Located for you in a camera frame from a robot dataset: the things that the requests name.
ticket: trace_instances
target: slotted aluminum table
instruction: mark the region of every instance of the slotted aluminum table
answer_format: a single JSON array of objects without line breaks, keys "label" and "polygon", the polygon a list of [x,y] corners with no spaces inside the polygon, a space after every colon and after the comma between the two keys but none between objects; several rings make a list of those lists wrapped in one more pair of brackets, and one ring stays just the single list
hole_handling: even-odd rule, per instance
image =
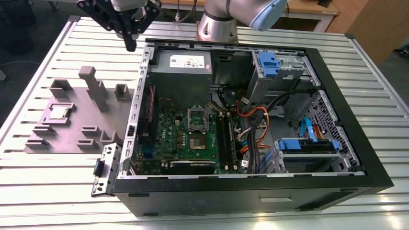
[{"label": "slotted aluminum table", "polygon": [[53,79],[95,66],[105,87],[136,85],[144,39],[196,40],[193,24],[153,23],[128,53],[91,18],[69,21],[0,130],[0,226],[87,229],[409,229],[409,110],[362,48],[342,34],[238,28],[241,43],[317,48],[394,187],[313,212],[136,218],[117,198],[91,198],[98,154],[27,154]]}]

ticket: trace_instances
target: gray power supply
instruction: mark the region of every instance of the gray power supply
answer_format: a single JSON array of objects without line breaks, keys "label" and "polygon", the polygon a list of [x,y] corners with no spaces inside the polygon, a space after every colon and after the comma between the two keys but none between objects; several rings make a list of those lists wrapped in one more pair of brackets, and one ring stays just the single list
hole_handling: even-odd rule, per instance
[{"label": "gray power supply", "polygon": [[[174,108],[185,111],[194,105],[205,106],[204,95],[209,92],[212,79],[209,52],[161,50],[157,63],[150,65],[149,72],[158,98],[170,99]],[[164,107],[165,103],[169,102],[160,100],[160,107]]]}]

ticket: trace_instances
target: floor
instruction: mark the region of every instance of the floor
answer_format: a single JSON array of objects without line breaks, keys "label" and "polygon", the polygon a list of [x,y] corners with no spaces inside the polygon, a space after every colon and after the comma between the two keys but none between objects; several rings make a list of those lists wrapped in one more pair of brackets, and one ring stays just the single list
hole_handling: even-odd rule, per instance
[{"label": "floor", "polygon": [[[32,6],[37,23],[27,28],[31,35],[35,48],[33,51],[12,56],[0,50],[0,70],[9,77],[8,81],[0,82],[0,125],[3,124],[17,100],[27,87],[27,84],[36,72],[39,64],[47,55],[47,52],[57,38],[57,35],[65,25],[71,15],[81,15],[83,12],[75,4],[59,3],[60,10],[53,12],[47,1],[35,1]],[[161,14],[160,21],[170,21],[172,13]],[[194,22],[194,15],[186,19],[188,23]],[[15,61],[29,61],[29,63],[13,63],[1,66],[4,63]],[[392,53],[380,69],[388,78],[396,91],[400,93],[404,101],[409,104],[409,59],[404,59],[397,53]]]}]

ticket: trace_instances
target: motherboard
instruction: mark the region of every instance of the motherboard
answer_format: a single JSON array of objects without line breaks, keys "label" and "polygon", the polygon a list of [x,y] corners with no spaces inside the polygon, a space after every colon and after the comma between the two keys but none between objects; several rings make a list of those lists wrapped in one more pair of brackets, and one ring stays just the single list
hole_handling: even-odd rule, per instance
[{"label": "motherboard", "polygon": [[188,165],[200,164],[209,172],[213,168],[210,174],[240,173],[236,137],[232,137],[237,120],[238,117],[226,114],[210,114],[206,109],[204,114],[161,113],[156,144],[140,145],[138,155],[133,157],[134,174],[166,174],[176,163],[189,169]]}]

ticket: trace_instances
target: expansion slot bracket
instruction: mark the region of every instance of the expansion slot bracket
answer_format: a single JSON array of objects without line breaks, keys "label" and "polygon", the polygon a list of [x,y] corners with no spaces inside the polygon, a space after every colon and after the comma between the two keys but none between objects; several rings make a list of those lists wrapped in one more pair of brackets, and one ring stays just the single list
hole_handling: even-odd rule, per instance
[{"label": "expansion slot bracket", "polygon": [[113,184],[116,179],[118,160],[121,156],[121,146],[116,143],[105,145],[101,158],[95,164],[95,184],[92,197],[113,196]]}]

